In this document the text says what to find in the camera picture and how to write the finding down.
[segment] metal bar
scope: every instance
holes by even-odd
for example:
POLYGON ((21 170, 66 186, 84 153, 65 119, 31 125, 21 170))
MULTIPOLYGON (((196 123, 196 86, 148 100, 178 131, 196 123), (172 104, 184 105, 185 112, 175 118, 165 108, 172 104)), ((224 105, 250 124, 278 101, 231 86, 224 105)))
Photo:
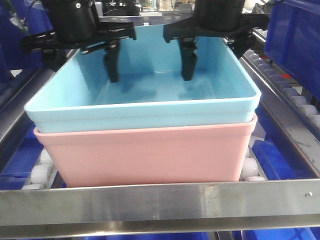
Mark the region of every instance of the metal bar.
POLYGON ((288 160, 298 177, 299 172, 304 171, 303 175, 309 178, 319 178, 319 130, 306 116, 299 113, 298 109, 246 56, 243 56, 240 62, 262 92, 256 112, 268 136, 288 160))
POLYGON ((254 29, 252 33, 259 42, 261 42, 262 44, 266 44, 266 37, 263 36, 261 32, 259 32, 257 29, 254 29))
POLYGON ((320 179, 0 191, 0 239, 320 226, 320 179))

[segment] plastic bin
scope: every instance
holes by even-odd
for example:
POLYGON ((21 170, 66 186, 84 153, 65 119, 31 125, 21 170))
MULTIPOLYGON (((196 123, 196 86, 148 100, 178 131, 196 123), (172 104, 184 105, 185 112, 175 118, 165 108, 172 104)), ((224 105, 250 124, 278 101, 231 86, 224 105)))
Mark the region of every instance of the plastic bin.
POLYGON ((5 58, 0 44, 0 96, 9 86, 9 70, 5 63, 5 58))
MULTIPOLYGON (((27 4, 24 0, 12 0, 11 3, 21 19, 24 19, 29 11, 27 26, 31 35, 52 29, 44 10, 34 7, 29 9, 30 3, 27 4)), ((10 18, 11 16, 5 8, 3 1, 0 1, 0 43, 7 68, 15 70, 42 67, 42 55, 40 52, 27 54, 22 50, 20 43, 26 35, 10 22, 10 18)))
POLYGON ((320 0, 285 0, 272 10, 265 53, 320 99, 320 0))
POLYGON ((27 178, 0 177, 0 190, 20 190, 27 178))
POLYGON ((34 133, 68 187, 229 182, 256 122, 34 133))
POLYGON ((89 236, 83 240, 209 240, 206 232, 89 236))
POLYGON ((163 26, 136 28, 121 40, 119 82, 104 50, 77 54, 25 106, 41 133, 244 123, 260 91, 220 38, 199 37, 194 78, 181 77, 176 40, 163 26))

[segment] screw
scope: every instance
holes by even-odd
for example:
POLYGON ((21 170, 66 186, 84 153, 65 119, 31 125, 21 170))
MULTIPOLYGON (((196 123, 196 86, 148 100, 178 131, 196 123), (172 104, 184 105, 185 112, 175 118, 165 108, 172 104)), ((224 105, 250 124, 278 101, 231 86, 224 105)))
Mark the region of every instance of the screw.
POLYGON ((312 192, 307 192, 305 195, 304 195, 306 198, 311 198, 312 197, 312 192))

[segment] stacked bins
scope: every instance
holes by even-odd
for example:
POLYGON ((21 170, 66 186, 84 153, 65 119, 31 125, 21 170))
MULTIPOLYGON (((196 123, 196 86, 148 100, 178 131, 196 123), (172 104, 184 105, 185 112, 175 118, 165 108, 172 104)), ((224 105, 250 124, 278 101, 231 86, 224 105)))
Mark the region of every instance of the stacked bins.
POLYGON ((320 0, 285 0, 273 7, 265 53, 320 99, 320 0))
POLYGON ((197 39, 184 81, 162 34, 121 40, 119 82, 78 53, 25 106, 68 187, 238 181, 261 93, 220 38, 197 39))

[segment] white roller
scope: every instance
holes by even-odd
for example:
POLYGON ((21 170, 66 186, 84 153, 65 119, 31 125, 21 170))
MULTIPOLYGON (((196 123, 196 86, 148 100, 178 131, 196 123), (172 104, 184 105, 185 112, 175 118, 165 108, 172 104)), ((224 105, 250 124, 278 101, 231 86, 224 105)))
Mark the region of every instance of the white roller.
POLYGON ((248 59, 250 60, 250 61, 254 61, 254 60, 256 60, 256 59, 259 59, 259 55, 258 54, 251 54, 250 56, 248 56, 248 59))
POLYGON ((245 157, 250 158, 250 151, 249 148, 247 147, 246 152, 245 152, 245 157))
POLYGON ((285 88, 285 89, 283 89, 283 92, 289 98, 291 98, 293 96, 299 96, 298 91, 293 87, 285 88))
POLYGON ((263 176, 247 176, 245 180, 254 182, 254 181, 265 181, 266 179, 263 176))
POLYGON ((252 63, 255 65, 255 66, 259 66, 260 64, 265 64, 266 61, 261 59, 261 58, 257 58, 255 60, 252 61, 252 63))
POLYGON ((52 159, 46 149, 43 149, 40 154, 39 164, 52 164, 52 165, 54 164, 54 162, 52 161, 52 159))
POLYGON ((280 90, 291 88, 290 83, 288 83, 288 82, 285 81, 285 80, 277 81, 277 82, 275 83, 275 85, 276 85, 280 90))
POLYGON ((299 107, 300 111, 303 112, 304 115, 306 115, 307 117, 311 117, 313 115, 317 114, 317 109, 315 106, 311 105, 311 104, 305 104, 305 105, 301 105, 299 107))
POLYGON ((269 79, 270 79, 271 82, 273 82, 274 84, 277 83, 277 82, 280 82, 280 81, 283 81, 283 80, 284 80, 280 74, 271 75, 271 76, 269 76, 269 79))
POLYGON ((244 55, 246 55, 247 57, 249 57, 250 55, 255 54, 255 51, 253 50, 247 50, 244 55))
POLYGON ((258 164, 254 158, 244 159, 241 174, 244 178, 258 176, 258 164))
POLYGON ((272 76, 272 75, 277 75, 277 74, 278 74, 277 71, 274 70, 274 69, 264 70, 263 73, 264 73, 265 75, 267 75, 268 77, 269 77, 269 76, 272 76))
POLYGON ((31 171, 31 183, 46 185, 54 169, 52 164, 36 165, 31 171))
POLYGON ((290 97, 290 100, 298 107, 307 104, 307 99, 304 96, 292 96, 290 97))
POLYGON ((21 189, 22 189, 22 190, 45 189, 45 185, 43 185, 43 184, 29 184, 29 185, 23 186, 21 189))
POLYGON ((320 115, 313 115, 310 119, 318 128, 320 128, 320 115))

